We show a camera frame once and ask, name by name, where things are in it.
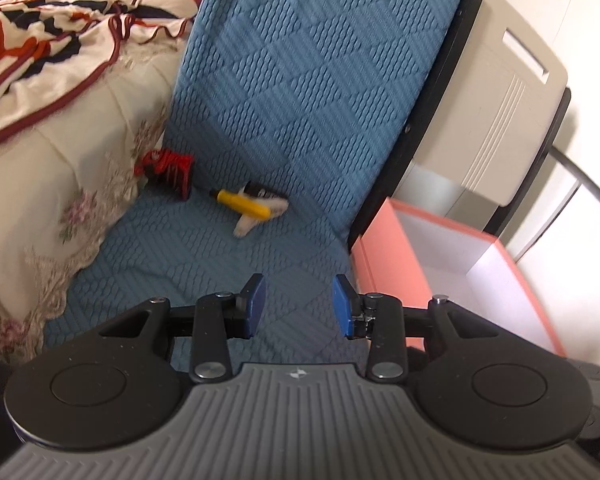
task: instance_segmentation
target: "small toy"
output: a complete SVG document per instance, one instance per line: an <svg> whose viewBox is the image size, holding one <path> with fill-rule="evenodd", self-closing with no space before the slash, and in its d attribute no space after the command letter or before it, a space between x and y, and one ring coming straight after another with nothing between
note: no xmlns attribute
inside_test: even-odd
<svg viewBox="0 0 600 480"><path fill-rule="evenodd" d="M288 197L285 194L257 182L247 182L238 194L248 196L250 200L257 204L266 206L270 210L270 216L267 219L261 220L248 214L243 214L234 229L234 236L237 238L244 238L256 225L265 220L279 217L289 207Z"/></svg>
<svg viewBox="0 0 600 480"><path fill-rule="evenodd" d="M144 174L149 182L166 184L187 200L191 194L191 179L195 159L167 148L147 152L134 169L135 176Z"/></svg>
<svg viewBox="0 0 600 480"><path fill-rule="evenodd" d="M194 165L193 155L181 155L167 148L161 148L147 152L136 164L134 174L136 176L144 174L152 183L166 184L176 190L183 200L188 200L191 194ZM212 189L208 193L216 202L254 219L256 223L272 218L272 212L267 204L250 198L248 194L236 194L225 189Z"/></svg>

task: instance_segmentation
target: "gray ribbed grip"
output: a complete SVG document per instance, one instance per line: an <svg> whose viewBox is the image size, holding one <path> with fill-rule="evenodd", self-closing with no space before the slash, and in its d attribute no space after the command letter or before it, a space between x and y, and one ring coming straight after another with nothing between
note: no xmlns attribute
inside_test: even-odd
<svg viewBox="0 0 600 480"><path fill-rule="evenodd" d="M196 386L160 430L88 454L23 446L0 480L580 480L600 470L571 446L499 455L452 440L398 386L352 365L244 365Z"/></svg>

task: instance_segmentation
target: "white wall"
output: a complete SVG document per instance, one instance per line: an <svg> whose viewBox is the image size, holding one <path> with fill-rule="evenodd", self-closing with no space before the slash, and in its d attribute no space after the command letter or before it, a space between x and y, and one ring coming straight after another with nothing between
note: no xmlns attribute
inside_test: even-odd
<svg viewBox="0 0 600 480"><path fill-rule="evenodd" d="M509 0L552 47L573 93L556 145L600 186L600 0ZM515 256L573 185L561 168L511 238ZM522 271L570 356L600 364L600 206L580 189L522 257Z"/></svg>

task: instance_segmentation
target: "blue cushion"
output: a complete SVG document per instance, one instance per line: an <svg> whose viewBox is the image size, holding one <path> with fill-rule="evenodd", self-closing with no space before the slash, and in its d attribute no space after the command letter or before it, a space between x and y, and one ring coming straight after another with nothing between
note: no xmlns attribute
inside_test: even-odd
<svg viewBox="0 0 600 480"><path fill-rule="evenodd" d="M149 296L191 304L267 278L258 335L235 363L361 363L338 336L333 275L350 224L413 107L459 0L204 0L178 73L165 145L195 153L196 184L256 180L290 210L245 240L237 215L194 192L143 194L74 280L58 344ZM186 342L176 360L186 360Z"/></svg>

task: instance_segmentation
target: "red toy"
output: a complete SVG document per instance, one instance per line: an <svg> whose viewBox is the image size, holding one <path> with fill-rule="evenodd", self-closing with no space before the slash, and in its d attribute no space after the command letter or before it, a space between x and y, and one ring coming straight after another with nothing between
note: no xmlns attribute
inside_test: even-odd
<svg viewBox="0 0 600 480"><path fill-rule="evenodd" d="M176 190L183 200L191 193L191 179L195 158L193 155L180 155L167 148L151 150L134 169L136 176L144 175L149 182L167 184Z"/></svg>

